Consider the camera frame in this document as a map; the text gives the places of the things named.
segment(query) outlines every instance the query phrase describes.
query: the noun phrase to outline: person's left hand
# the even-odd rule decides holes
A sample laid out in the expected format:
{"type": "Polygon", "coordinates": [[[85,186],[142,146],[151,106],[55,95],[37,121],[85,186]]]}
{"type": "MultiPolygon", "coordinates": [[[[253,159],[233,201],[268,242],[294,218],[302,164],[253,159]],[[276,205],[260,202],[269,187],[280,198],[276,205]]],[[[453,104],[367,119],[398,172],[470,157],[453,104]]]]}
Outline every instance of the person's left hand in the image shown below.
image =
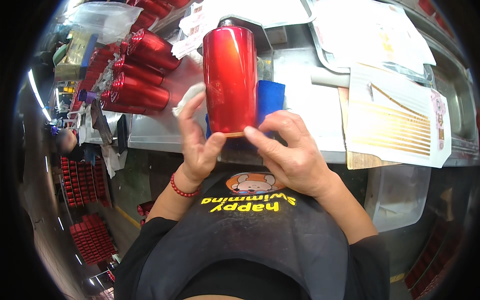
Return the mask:
{"type": "Polygon", "coordinates": [[[205,99],[205,92],[197,94],[183,107],[178,116],[182,136],[183,173],[193,183],[200,184],[213,170],[216,157],[222,150],[227,137],[221,132],[213,133],[207,141],[193,113],[205,99]]]}

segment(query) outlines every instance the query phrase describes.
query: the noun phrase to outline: worker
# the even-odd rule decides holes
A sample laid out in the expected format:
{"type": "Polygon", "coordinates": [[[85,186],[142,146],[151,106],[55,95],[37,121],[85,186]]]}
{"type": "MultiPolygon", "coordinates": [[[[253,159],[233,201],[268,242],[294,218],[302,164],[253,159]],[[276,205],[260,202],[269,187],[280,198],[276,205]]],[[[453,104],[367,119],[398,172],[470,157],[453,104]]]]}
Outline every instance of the worker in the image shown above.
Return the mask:
{"type": "Polygon", "coordinates": [[[276,111],[245,128],[270,172],[218,178],[226,137],[205,141],[192,117],[204,97],[179,115],[184,161],[114,273],[115,299],[389,298],[388,252],[300,116],[276,111]]]}
{"type": "Polygon", "coordinates": [[[57,153],[73,161],[89,161],[95,164],[97,151],[92,144],[83,144],[80,146],[78,133],[75,129],[60,129],[55,136],[55,146],[57,153]]]}

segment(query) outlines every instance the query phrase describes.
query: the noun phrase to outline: person's right hand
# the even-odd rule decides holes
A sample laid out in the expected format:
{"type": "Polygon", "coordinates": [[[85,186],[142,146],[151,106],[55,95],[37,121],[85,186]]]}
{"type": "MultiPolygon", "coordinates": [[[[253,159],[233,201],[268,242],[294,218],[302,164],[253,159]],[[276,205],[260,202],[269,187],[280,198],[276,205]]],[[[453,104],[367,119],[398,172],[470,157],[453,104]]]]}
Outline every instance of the person's right hand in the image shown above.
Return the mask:
{"type": "Polygon", "coordinates": [[[328,193],[334,174],[299,115],[278,110],[265,117],[259,130],[247,126],[245,137],[256,147],[264,165],[287,187],[312,197],[328,193]],[[262,132],[277,131],[288,147],[262,132]]]}

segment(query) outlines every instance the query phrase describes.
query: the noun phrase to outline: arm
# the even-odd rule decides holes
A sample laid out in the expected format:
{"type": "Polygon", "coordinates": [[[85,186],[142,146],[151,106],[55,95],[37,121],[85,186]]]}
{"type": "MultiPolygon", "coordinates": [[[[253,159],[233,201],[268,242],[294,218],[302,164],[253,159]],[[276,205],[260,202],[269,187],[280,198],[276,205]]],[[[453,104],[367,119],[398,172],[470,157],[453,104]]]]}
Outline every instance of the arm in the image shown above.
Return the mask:
{"type": "Polygon", "coordinates": [[[315,198],[343,230],[350,245],[378,234],[363,207],[328,168],[300,116],[279,110],[267,115],[258,129],[247,127],[244,133],[258,147],[264,165],[289,188],[315,198]],[[277,131],[288,147],[262,133],[268,131],[277,131]]]}
{"type": "MultiPolygon", "coordinates": [[[[216,132],[206,141],[202,128],[193,119],[195,109],[200,106],[204,98],[205,92],[193,97],[178,117],[184,161],[175,172],[174,182],[177,188],[185,193],[195,192],[200,183],[210,175],[215,167],[216,157],[227,140],[223,133],[216,132]]],[[[146,222],[157,216],[179,221],[192,202],[193,197],[180,196],[168,183],[156,199],[146,222]]]]}

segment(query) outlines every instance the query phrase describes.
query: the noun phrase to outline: black t-shirt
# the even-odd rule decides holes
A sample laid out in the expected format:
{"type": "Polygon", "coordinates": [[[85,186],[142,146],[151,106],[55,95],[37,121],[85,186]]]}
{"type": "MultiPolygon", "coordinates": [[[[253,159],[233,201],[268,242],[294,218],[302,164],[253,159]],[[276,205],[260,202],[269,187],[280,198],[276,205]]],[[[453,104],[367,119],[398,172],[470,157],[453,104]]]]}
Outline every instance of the black t-shirt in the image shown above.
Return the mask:
{"type": "MultiPolygon", "coordinates": [[[[148,255],[176,224],[177,221],[156,217],[143,226],[140,236],[114,272],[116,300],[135,299],[140,274],[148,255]]],[[[344,299],[388,299],[388,252],[380,237],[364,238],[349,248],[344,299]]],[[[242,259],[211,264],[195,275],[175,300],[198,295],[227,295],[245,300],[309,299],[304,289],[289,276],[263,264],[242,259]]]]}

